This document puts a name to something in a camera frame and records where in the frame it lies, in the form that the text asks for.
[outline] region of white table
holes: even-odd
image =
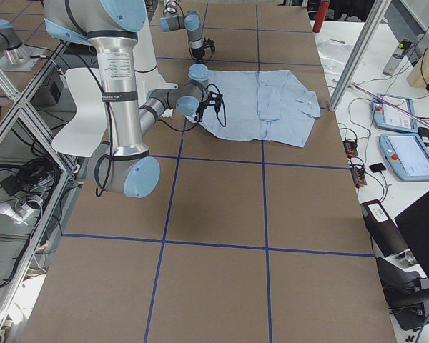
[[[315,34],[315,39],[317,43],[322,40],[336,39],[338,41],[344,41],[347,45],[352,47],[358,39],[362,27],[363,23],[325,21],[322,26],[321,32],[319,34]],[[373,40],[368,47],[368,50],[363,57],[361,64],[357,68],[353,81],[356,83],[360,83],[364,80],[387,78],[387,76],[382,74],[382,70],[397,44],[398,42],[395,39],[389,26],[387,24],[380,24],[378,30],[373,37]],[[331,57],[333,57],[334,59],[340,59],[340,56],[342,56],[342,54],[338,54],[338,56]],[[396,73],[400,71],[400,68],[402,68],[404,64],[408,66],[410,65],[410,62],[404,59],[404,61],[398,67]],[[404,96],[408,98],[417,98],[420,96],[428,95],[428,92],[425,89],[413,88],[409,86],[406,77],[411,70],[412,67],[410,66],[407,71],[397,77],[397,80],[388,90],[389,94]],[[335,82],[333,81],[333,79],[337,79],[337,77],[333,74],[328,73],[326,73],[325,76],[327,85],[330,87],[331,91],[333,90],[333,88],[331,87],[335,86]],[[385,93],[394,79],[395,78],[389,80],[366,82],[361,87],[367,89],[372,93]],[[356,89],[348,90],[342,98],[339,107],[337,108],[336,115],[339,123],[342,123],[340,127],[344,127],[344,125],[346,125],[346,127],[354,130],[359,137],[364,137],[368,135],[368,132],[352,124],[349,120],[348,105],[353,99],[358,97],[368,98],[369,96]],[[413,106],[415,108],[415,113],[417,116],[429,117],[429,96],[424,99],[413,100]],[[370,122],[372,121],[370,101],[354,101],[350,107],[350,111],[352,113],[352,120],[354,122],[366,127],[370,126]],[[383,202],[383,206],[388,211],[388,214],[392,218],[394,218],[396,215],[401,213],[402,210],[407,208],[411,203],[413,203],[416,199],[421,197],[429,190],[429,182],[400,181],[399,178],[397,178],[394,173],[391,172],[390,167],[385,161],[383,153],[381,152],[380,146],[378,144],[378,136],[382,133],[386,133],[389,131],[377,129],[375,128],[375,124],[370,127],[370,130],[372,134],[369,139],[367,153],[365,153],[367,139],[361,139],[358,142],[357,151],[360,158],[365,162],[366,166],[382,162],[388,168],[388,170],[383,172],[387,182],[390,184],[390,186],[388,187],[388,196]],[[342,137],[345,137],[345,131],[346,130],[342,130],[340,132]],[[347,133],[347,138],[353,137],[354,135],[352,133]],[[381,179],[381,176],[379,174],[375,174],[375,176],[378,178],[378,180],[383,182],[383,179]],[[360,203],[372,199],[379,199],[382,194],[382,189],[380,185],[371,177],[366,176],[366,178],[368,185],[365,187],[361,187],[358,194],[358,199]],[[388,257],[387,260],[399,267],[394,257]],[[423,270],[420,267],[412,267],[404,270],[407,272],[416,270],[423,275]],[[416,333],[411,330],[404,332],[399,327],[393,316],[391,316],[391,320],[393,322],[394,331],[398,342],[404,342],[404,340],[409,335],[416,336]],[[424,329],[424,332],[420,338],[420,343],[429,343],[429,325],[426,326],[426,328]]]

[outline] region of red cylinder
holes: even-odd
[[[321,0],[320,7],[317,9],[315,25],[313,25],[313,32],[318,33],[321,31],[321,26],[326,19],[327,10],[329,9],[330,0]]]

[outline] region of tablet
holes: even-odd
[[[389,94],[376,94],[384,98],[384,100],[404,109],[411,114],[415,115],[413,103],[408,98]],[[384,130],[407,132],[416,134],[418,132],[418,124],[416,120],[406,116],[404,113],[398,111],[394,107],[384,104],[381,100],[375,99],[372,103],[373,120],[375,125]]]
[[[403,181],[429,181],[429,151],[417,134],[381,134],[386,161]]]

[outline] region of black computer monitor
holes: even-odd
[[[395,222],[429,278],[429,192],[397,215]]]

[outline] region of clear plastic bottle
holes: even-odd
[[[394,50],[393,55],[389,58],[389,61],[383,69],[384,75],[390,76],[394,74],[394,71],[398,68],[399,63],[405,57],[411,46],[412,42],[408,39],[400,41],[398,47]]]

